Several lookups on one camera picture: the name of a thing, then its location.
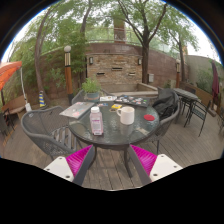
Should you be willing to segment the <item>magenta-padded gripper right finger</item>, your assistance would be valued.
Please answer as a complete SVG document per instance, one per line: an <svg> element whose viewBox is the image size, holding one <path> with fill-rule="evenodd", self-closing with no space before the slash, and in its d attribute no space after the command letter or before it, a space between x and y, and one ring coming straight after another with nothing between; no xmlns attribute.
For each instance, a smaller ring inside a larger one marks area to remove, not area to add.
<svg viewBox="0 0 224 224"><path fill-rule="evenodd" d="M182 169L165 154L155 155L134 145L129 146L128 152L143 186Z"/></svg>

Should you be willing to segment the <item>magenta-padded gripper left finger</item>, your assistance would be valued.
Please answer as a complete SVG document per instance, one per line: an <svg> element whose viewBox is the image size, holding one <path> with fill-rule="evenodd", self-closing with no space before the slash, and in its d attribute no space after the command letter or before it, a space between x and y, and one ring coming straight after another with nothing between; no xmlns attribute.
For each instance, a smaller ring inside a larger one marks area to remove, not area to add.
<svg viewBox="0 0 224 224"><path fill-rule="evenodd" d="M94 148L89 145L68 157L57 157L44 170L81 186L93 157Z"/></svg>

